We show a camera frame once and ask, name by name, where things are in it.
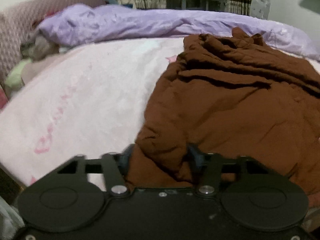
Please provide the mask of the brown padded jacket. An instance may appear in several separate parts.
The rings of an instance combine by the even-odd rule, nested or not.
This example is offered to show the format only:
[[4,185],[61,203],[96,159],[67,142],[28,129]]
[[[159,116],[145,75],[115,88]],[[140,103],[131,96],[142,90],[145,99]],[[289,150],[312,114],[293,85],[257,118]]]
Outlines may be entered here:
[[319,206],[319,73],[312,64],[234,28],[190,35],[161,75],[137,135],[126,181],[191,184],[187,147],[250,156],[287,176]]

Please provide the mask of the pile of clothes by headboard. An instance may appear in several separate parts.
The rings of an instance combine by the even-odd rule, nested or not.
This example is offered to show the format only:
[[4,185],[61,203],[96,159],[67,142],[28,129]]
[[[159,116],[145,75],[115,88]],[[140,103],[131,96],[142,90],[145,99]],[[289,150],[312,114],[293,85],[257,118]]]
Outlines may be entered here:
[[13,67],[8,77],[4,81],[4,91],[10,99],[23,86],[22,71],[29,63],[41,61],[46,57],[59,53],[60,46],[45,38],[39,31],[30,33],[26,40],[20,45],[22,59]]

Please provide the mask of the pink bed sheet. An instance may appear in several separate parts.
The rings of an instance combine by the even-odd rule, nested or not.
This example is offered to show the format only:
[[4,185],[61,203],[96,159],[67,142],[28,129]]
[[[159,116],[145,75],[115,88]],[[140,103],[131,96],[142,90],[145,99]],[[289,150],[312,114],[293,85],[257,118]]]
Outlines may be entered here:
[[25,185],[77,154],[134,144],[157,81],[185,38],[84,46],[35,78],[1,113],[1,163]]

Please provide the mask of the purple duvet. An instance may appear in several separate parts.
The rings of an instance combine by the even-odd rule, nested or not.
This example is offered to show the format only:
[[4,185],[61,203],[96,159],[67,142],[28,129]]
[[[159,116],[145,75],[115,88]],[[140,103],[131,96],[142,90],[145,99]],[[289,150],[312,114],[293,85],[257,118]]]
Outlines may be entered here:
[[248,35],[260,34],[267,45],[309,59],[319,51],[302,30],[251,16],[202,10],[130,9],[120,5],[96,8],[75,4],[43,20],[37,29],[65,46],[129,38],[178,37],[190,34],[231,36],[239,27]]

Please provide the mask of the mauve quilted headboard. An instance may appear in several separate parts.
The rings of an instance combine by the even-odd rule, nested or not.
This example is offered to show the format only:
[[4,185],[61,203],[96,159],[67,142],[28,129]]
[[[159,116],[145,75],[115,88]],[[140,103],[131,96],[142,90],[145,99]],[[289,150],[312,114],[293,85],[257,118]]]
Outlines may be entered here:
[[20,44],[33,31],[33,24],[78,3],[93,8],[106,4],[104,0],[29,0],[1,11],[1,84],[21,60]]

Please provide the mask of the covered standing fan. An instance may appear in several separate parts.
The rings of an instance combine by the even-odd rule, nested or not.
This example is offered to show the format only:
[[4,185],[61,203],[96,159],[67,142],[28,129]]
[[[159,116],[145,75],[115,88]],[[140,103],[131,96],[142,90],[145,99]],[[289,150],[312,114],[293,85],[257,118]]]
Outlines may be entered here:
[[270,0],[252,0],[249,15],[251,17],[266,20],[268,19],[270,6]]

